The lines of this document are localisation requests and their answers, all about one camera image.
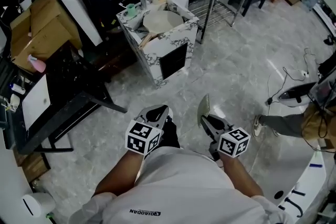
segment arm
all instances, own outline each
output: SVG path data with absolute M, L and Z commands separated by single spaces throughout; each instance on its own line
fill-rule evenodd
M 134 187 L 142 160 L 142 155 L 127 151 L 111 172 L 98 184 L 93 196 L 100 193 L 113 193 L 119 196 L 128 192 Z
M 219 155 L 220 160 L 223 162 L 224 171 L 231 179 L 235 189 L 248 197 L 264 195 L 259 185 L 246 172 L 244 166 L 237 158 L 231 158 L 221 153 Z

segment pink bottle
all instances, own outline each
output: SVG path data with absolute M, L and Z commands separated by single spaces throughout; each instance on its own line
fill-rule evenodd
M 47 65 L 43 61 L 33 57 L 31 54 L 28 56 L 28 61 L 38 72 L 43 73 L 44 70 L 46 70 Z

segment white cup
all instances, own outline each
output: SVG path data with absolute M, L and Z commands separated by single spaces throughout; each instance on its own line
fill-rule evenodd
M 12 94 L 12 96 L 10 97 L 9 105 L 16 110 L 17 107 L 20 105 L 20 97 L 18 97 L 15 94 Z

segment person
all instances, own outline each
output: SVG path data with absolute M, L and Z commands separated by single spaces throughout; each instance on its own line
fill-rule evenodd
M 237 158 L 221 155 L 223 171 L 210 158 L 180 148 L 170 117 L 163 131 L 145 160 L 127 151 L 68 223 L 293 223 Z
M 336 147 L 336 99 L 332 100 L 323 113 L 317 105 L 310 103 L 303 114 L 288 116 L 257 115 L 253 123 L 253 136 L 258 137 L 265 127 L 276 136 L 286 135 L 306 140 L 324 138 Z

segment white t-shirt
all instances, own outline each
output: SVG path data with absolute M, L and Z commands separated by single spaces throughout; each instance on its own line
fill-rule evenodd
M 211 159 L 195 152 L 160 147 L 148 156 L 135 187 L 116 196 L 94 196 L 69 224 L 292 224 L 265 197 L 234 189 Z

